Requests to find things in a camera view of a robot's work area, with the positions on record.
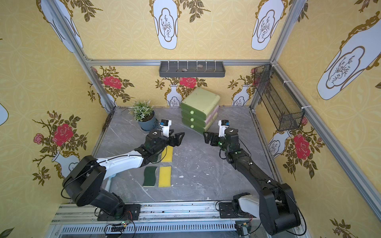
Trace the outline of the yellow foam sponge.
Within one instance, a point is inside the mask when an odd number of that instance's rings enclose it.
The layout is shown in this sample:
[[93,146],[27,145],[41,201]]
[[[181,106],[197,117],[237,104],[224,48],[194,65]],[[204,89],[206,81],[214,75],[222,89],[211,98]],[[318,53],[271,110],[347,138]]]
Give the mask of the yellow foam sponge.
[[167,146],[162,152],[161,161],[163,163],[170,163],[173,161],[173,147]]
[[160,167],[158,187],[170,187],[171,186],[171,172],[172,167]]

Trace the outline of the green top drawer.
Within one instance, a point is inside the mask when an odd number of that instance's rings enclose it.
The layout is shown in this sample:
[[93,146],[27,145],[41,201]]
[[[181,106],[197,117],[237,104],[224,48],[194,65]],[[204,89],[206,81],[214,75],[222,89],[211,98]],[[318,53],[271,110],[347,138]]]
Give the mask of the green top drawer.
[[196,109],[192,106],[189,106],[188,104],[182,102],[181,103],[181,109],[182,111],[190,114],[191,116],[194,116],[198,119],[201,119],[205,121],[209,115],[213,112],[214,109]]

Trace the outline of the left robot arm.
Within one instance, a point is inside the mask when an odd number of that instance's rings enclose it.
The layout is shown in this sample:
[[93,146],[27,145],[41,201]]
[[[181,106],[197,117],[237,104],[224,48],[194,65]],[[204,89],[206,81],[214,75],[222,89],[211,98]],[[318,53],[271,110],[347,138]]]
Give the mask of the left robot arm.
[[115,220],[127,215],[125,202],[115,193],[103,189],[104,179],[130,169],[144,167],[164,152],[167,146],[180,146],[184,132],[165,136],[161,130],[151,130],[145,142],[131,152],[108,158],[84,157],[63,181],[63,191],[78,207],[92,205]]

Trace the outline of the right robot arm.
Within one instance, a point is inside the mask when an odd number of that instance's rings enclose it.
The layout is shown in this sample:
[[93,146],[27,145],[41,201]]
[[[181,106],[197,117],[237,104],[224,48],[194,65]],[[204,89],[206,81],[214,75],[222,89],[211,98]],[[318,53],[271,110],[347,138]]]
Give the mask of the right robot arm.
[[253,162],[250,154],[241,148],[237,129],[226,129],[223,136],[213,132],[204,132],[203,136],[206,144],[218,146],[224,152],[226,161],[257,191],[258,201],[249,195],[238,199],[242,212],[259,218],[269,235],[301,225],[303,215],[299,214],[291,187],[273,180]]

